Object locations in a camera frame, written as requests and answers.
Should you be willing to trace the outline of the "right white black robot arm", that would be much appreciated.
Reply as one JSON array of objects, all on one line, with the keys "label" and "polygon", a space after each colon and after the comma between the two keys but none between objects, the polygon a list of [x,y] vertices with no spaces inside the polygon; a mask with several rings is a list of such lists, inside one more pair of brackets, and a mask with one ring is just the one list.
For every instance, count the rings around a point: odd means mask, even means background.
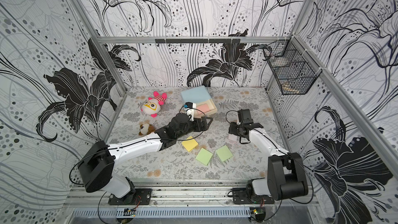
[{"label": "right white black robot arm", "polygon": [[301,156],[278,145],[263,125],[253,121],[249,109],[237,111],[237,117],[237,122],[230,122],[229,137],[237,138],[239,142],[247,140],[247,144],[254,144],[267,158],[267,175],[249,180],[247,194],[251,197],[267,196],[275,201],[308,195]]}]

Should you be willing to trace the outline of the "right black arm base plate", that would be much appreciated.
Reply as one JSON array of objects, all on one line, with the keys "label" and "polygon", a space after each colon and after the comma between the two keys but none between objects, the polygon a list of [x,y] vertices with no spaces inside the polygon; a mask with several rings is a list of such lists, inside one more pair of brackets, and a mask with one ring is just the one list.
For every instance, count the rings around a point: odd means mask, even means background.
[{"label": "right black arm base plate", "polygon": [[235,205],[268,205],[275,203],[270,196],[256,195],[251,189],[246,188],[232,188],[228,192],[227,196],[232,198],[232,201]]}]

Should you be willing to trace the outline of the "blue wooden drawer box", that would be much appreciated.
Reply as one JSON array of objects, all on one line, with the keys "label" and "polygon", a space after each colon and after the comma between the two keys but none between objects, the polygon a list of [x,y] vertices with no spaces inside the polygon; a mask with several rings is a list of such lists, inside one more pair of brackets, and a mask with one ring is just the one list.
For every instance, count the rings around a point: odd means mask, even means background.
[{"label": "blue wooden drawer box", "polygon": [[181,98],[182,100],[186,102],[192,102],[197,105],[202,105],[207,103],[209,106],[213,108],[213,110],[210,112],[210,114],[198,114],[197,111],[195,111],[195,118],[200,118],[206,116],[210,116],[212,114],[217,113],[217,108],[215,106],[215,103],[212,100],[211,95],[209,94],[207,88],[205,86],[200,86],[200,87],[195,87],[191,88],[185,91],[181,92]]}]

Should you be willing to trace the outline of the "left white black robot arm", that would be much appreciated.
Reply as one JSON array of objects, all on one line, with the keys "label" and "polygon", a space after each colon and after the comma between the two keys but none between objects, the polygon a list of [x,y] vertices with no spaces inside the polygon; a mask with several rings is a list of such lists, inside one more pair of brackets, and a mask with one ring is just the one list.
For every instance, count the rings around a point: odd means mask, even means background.
[{"label": "left white black robot arm", "polygon": [[167,149],[192,132],[207,131],[212,121],[213,118],[207,116],[190,118],[179,113],[169,124],[138,139],[111,145],[103,141],[95,143],[77,163],[86,192],[102,190],[119,199],[135,195],[134,184],[114,172],[116,167],[144,154]]}]

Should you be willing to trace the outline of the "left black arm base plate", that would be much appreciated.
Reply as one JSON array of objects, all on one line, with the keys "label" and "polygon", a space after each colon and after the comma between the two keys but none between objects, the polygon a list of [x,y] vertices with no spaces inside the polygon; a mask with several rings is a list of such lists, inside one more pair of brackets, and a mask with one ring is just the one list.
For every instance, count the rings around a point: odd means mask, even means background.
[{"label": "left black arm base plate", "polygon": [[109,205],[149,205],[152,195],[152,189],[150,188],[139,188],[135,189],[135,192],[129,192],[122,198],[116,198],[113,194],[110,195],[108,204]]}]

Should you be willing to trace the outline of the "pale pink sticky note pad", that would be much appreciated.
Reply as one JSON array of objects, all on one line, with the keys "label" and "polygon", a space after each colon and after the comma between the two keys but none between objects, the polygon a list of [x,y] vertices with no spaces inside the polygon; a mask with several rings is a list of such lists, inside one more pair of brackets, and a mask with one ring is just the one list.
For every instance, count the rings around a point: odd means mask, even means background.
[{"label": "pale pink sticky note pad", "polygon": [[228,139],[229,139],[230,141],[233,141],[233,142],[238,142],[238,141],[239,141],[239,137],[236,136],[236,135],[233,135],[233,134],[229,134],[229,135],[228,135]]}]

